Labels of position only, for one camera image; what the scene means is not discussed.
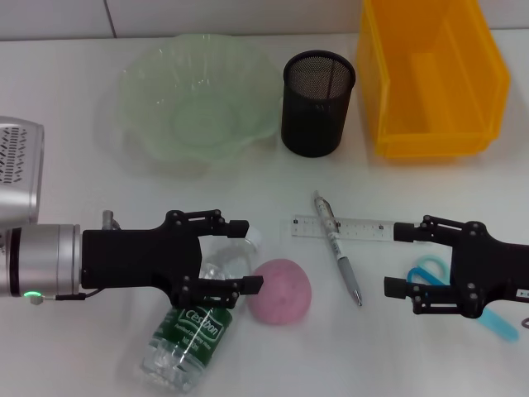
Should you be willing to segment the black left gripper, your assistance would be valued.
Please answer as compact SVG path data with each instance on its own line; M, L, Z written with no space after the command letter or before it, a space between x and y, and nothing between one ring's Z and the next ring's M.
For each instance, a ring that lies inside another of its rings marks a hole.
M219 209L166 213L148 230L85 230L81 237L84 289L152 287L174 307L233 309L241 296L257 295L263 276L214 280L198 278L202 262L199 237L244 238L246 220L227 221Z

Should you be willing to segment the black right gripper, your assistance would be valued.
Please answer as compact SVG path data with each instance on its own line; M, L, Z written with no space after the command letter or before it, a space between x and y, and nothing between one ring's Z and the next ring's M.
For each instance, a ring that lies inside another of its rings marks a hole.
M528 302L528 246L493 238L481 222L463 223L425 215L417 225L394 223L393 239L454 245L449 285L384 278L385 296L410 298L415 314L479 318L494 301Z

